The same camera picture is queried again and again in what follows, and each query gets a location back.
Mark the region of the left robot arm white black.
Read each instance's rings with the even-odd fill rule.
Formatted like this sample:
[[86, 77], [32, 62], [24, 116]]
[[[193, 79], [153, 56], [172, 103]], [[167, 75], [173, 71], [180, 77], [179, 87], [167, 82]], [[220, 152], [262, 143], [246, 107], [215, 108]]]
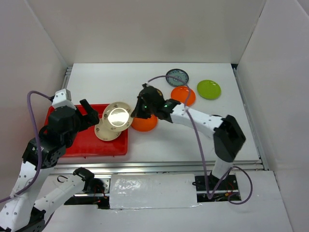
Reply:
[[0, 212], [2, 232], [41, 232], [54, 212], [78, 192], [95, 188], [95, 175], [86, 168], [77, 168], [64, 183], [47, 195], [38, 195], [60, 157], [71, 147], [77, 133], [98, 124], [98, 112], [87, 100], [80, 101], [86, 115], [75, 106], [54, 108], [48, 124], [36, 131], [22, 156], [22, 165], [11, 196]]

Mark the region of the cream plate with red marks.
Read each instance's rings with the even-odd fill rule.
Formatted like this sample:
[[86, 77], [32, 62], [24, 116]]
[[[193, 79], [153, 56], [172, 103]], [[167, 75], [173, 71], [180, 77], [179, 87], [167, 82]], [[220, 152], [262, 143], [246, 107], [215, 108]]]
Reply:
[[107, 129], [107, 127], [104, 125], [103, 121], [100, 121], [95, 127], [94, 132], [97, 138], [99, 138], [102, 141], [112, 141], [117, 139], [121, 135], [120, 132], [112, 131]]

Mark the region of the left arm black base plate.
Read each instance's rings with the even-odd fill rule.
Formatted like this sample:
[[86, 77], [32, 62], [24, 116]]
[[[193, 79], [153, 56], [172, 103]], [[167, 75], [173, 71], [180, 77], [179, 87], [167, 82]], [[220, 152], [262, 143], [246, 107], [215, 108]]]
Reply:
[[89, 194], [97, 194], [101, 193], [105, 196], [107, 191], [107, 184], [104, 184], [104, 182], [101, 179], [98, 178], [91, 178], [90, 180], [85, 182], [83, 192], [89, 193]]

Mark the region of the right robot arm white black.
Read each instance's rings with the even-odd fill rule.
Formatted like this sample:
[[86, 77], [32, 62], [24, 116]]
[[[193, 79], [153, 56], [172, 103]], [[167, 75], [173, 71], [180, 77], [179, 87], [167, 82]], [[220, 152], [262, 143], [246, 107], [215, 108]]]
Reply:
[[137, 96], [137, 104], [131, 116], [148, 119], [152, 115], [160, 120], [193, 128], [197, 133], [212, 138], [217, 160], [211, 172], [210, 183], [215, 189], [222, 189], [227, 184], [225, 173], [233, 166], [236, 155], [246, 141], [233, 116], [208, 115], [191, 109], [178, 100], [165, 100], [160, 90], [144, 85]]

